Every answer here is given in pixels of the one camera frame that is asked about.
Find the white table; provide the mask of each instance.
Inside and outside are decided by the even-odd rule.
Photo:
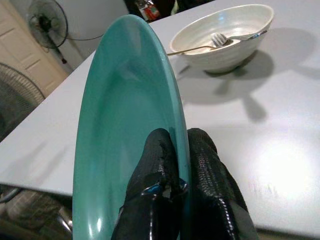
[[[275,10],[246,66],[207,75],[171,57],[188,128],[202,128],[261,228],[320,237],[320,15],[317,0],[217,0],[151,24],[174,34],[240,4]],[[0,182],[72,194],[78,118],[91,55],[0,144]]]

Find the door panel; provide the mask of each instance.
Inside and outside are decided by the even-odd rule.
[[[7,0],[0,1],[0,62],[19,70],[47,97],[66,77],[65,71],[25,32]]]

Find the black glove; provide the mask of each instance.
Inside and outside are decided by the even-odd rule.
[[[178,162],[169,133],[150,133],[126,189],[112,240],[176,240],[183,208]]]
[[[237,183],[206,132],[188,130],[192,171],[191,240],[255,240],[256,230]],[[112,240],[176,240],[184,189],[169,133],[148,136],[127,186]]]
[[[244,198],[209,135],[188,130],[192,240],[258,240]]]

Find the electrical cable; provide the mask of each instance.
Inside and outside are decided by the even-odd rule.
[[[101,38],[102,36],[103,36],[103,34],[101,34],[99,36],[92,37],[92,38],[77,39],[77,38],[66,37],[66,39],[73,40],[73,41],[90,41],[90,40]]]

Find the fan grille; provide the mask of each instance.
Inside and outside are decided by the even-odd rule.
[[[67,38],[67,17],[54,0],[33,0],[28,9],[27,22],[33,37],[45,48],[58,48]]]
[[[0,142],[44,99],[31,79],[0,62]]]

